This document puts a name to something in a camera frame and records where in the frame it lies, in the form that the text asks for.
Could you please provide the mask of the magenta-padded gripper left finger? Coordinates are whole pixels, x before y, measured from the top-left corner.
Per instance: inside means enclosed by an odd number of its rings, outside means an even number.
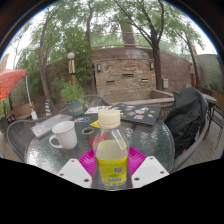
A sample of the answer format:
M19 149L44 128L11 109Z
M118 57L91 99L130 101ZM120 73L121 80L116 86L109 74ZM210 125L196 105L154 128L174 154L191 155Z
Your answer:
M58 176L83 188L90 188L96 170L94 151L90 149L78 159L70 159Z

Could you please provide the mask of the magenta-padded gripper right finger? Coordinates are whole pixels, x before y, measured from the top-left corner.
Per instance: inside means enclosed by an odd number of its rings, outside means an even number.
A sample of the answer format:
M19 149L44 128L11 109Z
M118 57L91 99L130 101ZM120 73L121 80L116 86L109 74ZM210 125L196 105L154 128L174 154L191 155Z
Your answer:
M133 147L129 149L128 171L133 188L143 187L169 175L154 156L146 157Z

